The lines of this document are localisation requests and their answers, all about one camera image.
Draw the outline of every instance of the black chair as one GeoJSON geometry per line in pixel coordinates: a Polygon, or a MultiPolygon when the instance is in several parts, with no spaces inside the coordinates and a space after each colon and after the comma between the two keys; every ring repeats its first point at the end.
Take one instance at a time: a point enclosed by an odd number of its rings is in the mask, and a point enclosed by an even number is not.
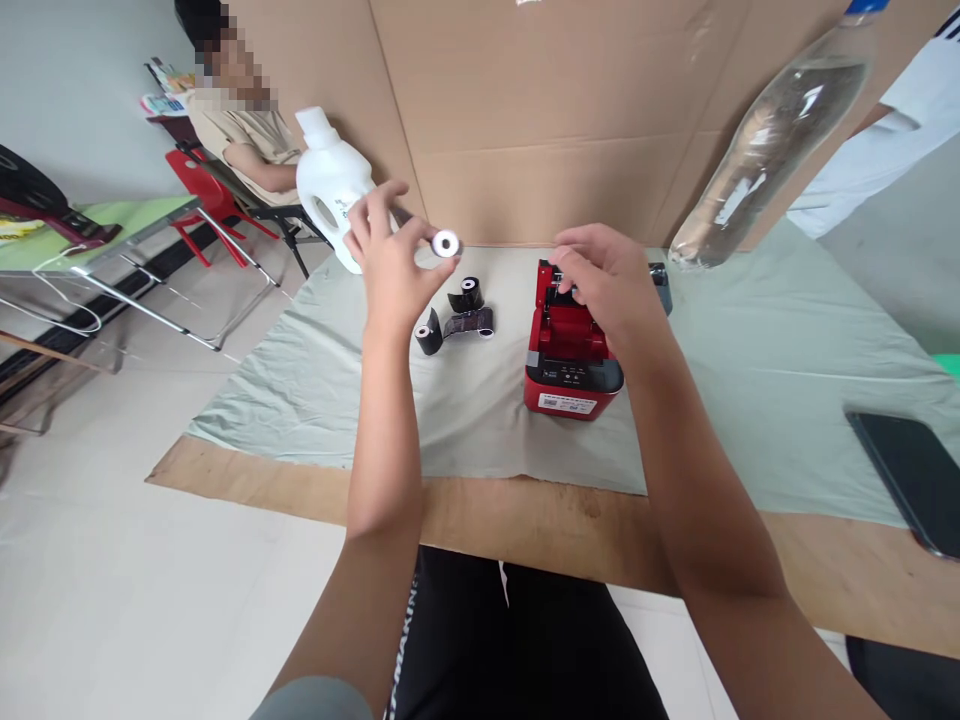
{"type": "Polygon", "coordinates": [[[267,205],[260,198],[254,196],[243,183],[239,182],[229,168],[225,165],[221,167],[219,162],[208,160],[205,156],[202,156],[201,153],[204,152],[204,149],[200,143],[180,141],[176,147],[177,150],[222,182],[233,193],[234,197],[240,198],[248,206],[250,217],[254,220],[270,220],[280,228],[283,241],[290,248],[290,252],[293,253],[297,265],[300,266],[300,272],[303,273],[305,278],[310,277],[307,266],[303,264],[298,245],[318,242],[330,245],[330,241],[313,224],[302,205],[280,205],[277,207],[267,205]],[[298,237],[301,228],[291,222],[292,220],[299,220],[303,225],[310,228],[316,234],[316,237],[298,237]]]}

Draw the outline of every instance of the smartphone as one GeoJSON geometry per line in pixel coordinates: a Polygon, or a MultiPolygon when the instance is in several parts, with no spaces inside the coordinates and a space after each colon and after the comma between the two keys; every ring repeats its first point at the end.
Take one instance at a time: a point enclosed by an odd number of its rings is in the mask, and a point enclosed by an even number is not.
{"type": "Polygon", "coordinates": [[[933,430],[908,418],[846,415],[920,544],[960,560],[960,466],[933,430]]]}

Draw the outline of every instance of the cardboard backdrop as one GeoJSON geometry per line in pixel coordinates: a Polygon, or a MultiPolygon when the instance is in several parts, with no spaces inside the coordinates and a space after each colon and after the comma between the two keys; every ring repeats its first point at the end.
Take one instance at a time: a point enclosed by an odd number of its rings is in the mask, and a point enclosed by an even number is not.
{"type": "MultiPolygon", "coordinates": [[[[605,222],[669,245],[746,109],[848,0],[233,0],[294,134],[320,105],[405,206],[472,245],[605,222]]],[[[759,242],[954,9],[892,0],[845,121],[759,242]]]]}

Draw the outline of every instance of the metal folding table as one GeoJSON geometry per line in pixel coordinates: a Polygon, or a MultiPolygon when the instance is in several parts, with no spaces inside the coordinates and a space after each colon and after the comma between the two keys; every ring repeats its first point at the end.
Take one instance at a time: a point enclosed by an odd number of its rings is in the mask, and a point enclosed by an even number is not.
{"type": "Polygon", "coordinates": [[[271,288],[280,287],[280,283],[274,280],[216,220],[210,217],[200,206],[200,200],[192,195],[145,201],[99,203],[78,209],[91,220],[103,225],[118,223],[123,226],[123,230],[106,245],[74,255],[62,255],[70,247],[70,243],[51,228],[42,228],[25,240],[0,247],[0,278],[43,276],[48,279],[79,279],[162,322],[167,327],[176,330],[181,335],[186,335],[214,352],[220,350],[227,334],[246,317],[271,288]],[[157,277],[127,254],[144,240],[187,213],[197,213],[203,217],[266,280],[264,287],[256,296],[230,318],[216,335],[209,338],[197,335],[189,328],[140,302],[139,298],[143,293],[156,285],[165,285],[166,281],[157,277]],[[114,285],[96,277],[98,271],[117,259],[126,262],[149,279],[147,285],[135,295],[128,295],[114,285]]]}

